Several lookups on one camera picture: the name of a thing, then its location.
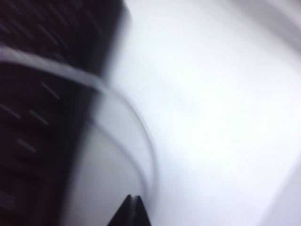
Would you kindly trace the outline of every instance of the black device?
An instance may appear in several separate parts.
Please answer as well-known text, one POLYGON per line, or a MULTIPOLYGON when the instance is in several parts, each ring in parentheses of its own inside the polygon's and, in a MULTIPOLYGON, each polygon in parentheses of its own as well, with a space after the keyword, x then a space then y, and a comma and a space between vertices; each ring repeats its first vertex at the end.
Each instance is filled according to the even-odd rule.
POLYGON ((151 226, 141 197, 128 195, 108 226, 151 226))
POLYGON ((11 59, 40 56, 101 76, 122 8, 119 0, 0 0, 1 226, 59 225, 94 93, 48 65, 11 59))

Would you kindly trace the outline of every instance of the black object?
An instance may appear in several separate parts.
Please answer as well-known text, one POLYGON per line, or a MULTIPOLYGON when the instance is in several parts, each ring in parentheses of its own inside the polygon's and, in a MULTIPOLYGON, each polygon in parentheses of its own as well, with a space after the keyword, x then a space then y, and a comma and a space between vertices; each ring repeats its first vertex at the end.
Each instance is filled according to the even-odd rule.
MULTIPOLYGON (((119 0, 0 0, 0 48, 99 73, 121 9, 119 0)), ((93 93, 0 58, 0 225, 59 225, 93 93)))
POLYGON ((151 226, 141 197, 128 195, 108 226, 151 226))

